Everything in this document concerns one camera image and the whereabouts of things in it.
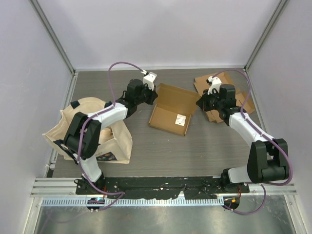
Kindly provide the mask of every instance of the flattened cardboard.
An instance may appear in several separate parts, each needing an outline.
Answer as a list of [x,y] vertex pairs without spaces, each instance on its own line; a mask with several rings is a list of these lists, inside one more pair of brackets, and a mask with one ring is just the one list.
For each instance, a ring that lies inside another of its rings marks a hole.
[[[191,116],[195,113],[200,96],[196,92],[161,83],[158,98],[149,125],[170,133],[185,136]],[[186,116],[184,126],[176,124],[177,115]]]
[[[195,78],[194,86],[201,96],[202,96],[204,90],[209,89],[209,87],[210,87],[210,85],[207,83],[206,80],[210,76],[213,76],[214,74],[205,75],[202,77],[196,77]],[[219,74],[218,78],[222,81],[222,84],[234,84],[230,75],[226,72]],[[247,94],[245,92],[240,93],[240,89],[237,87],[235,87],[235,89],[236,89],[236,96],[235,96],[236,97],[236,104],[238,106],[241,106],[242,103],[244,102],[244,100],[246,99]],[[245,104],[244,109],[246,110],[246,112],[248,114],[255,111],[255,106],[254,106],[254,103],[251,99],[247,100],[247,103]],[[209,121],[216,121],[217,123],[223,122],[223,120],[219,117],[219,112],[216,110],[208,111],[208,112],[206,112],[206,115],[207,115]]]

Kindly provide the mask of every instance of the cardboard flap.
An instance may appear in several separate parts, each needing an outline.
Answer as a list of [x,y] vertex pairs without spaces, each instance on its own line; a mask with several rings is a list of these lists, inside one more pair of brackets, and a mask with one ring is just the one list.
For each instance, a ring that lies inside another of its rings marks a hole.
[[207,80],[210,76],[213,76],[214,74],[205,75],[205,76],[202,76],[202,77],[196,77],[196,78],[195,78],[195,82],[203,82],[203,81],[206,82],[206,80]]
[[203,92],[205,89],[209,89],[209,84],[206,81],[195,82],[194,86],[200,96],[203,96]]
[[194,114],[200,96],[196,92],[161,83],[158,86],[156,103],[182,115]]

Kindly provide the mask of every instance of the white wall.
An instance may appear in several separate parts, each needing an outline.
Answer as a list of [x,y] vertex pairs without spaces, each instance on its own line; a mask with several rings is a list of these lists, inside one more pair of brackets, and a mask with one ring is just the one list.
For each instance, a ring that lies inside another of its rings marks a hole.
[[245,65],[279,0],[39,0],[77,69]]
[[289,1],[251,66],[269,133],[289,146],[296,189],[312,220],[312,1]]
[[0,1],[0,229],[19,234],[51,147],[70,73],[26,0]]

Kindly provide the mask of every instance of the black mounting plate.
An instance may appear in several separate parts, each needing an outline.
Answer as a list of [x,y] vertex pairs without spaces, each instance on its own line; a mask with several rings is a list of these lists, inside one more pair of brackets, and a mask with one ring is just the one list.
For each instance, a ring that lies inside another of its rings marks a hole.
[[[91,186],[84,186],[82,183],[87,181],[78,180],[77,195],[99,194]],[[181,191],[184,192],[185,199],[209,199],[215,198],[215,194],[237,193],[237,186],[238,184],[229,184],[221,187],[220,178],[213,176],[107,177],[103,189],[111,193],[124,191],[123,199],[175,199]],[[240,184],[240,188],[242,193],[249,193],[248,185]]]

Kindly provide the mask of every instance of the box lid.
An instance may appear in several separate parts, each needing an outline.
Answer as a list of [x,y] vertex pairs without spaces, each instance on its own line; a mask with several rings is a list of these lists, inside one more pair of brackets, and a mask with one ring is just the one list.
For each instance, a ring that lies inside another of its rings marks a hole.
[[185,116],[194,114],[198,108],[196,102],[200,95],[196,92],[164,83],[159,84],[157,88],[156,103],[162,108]]

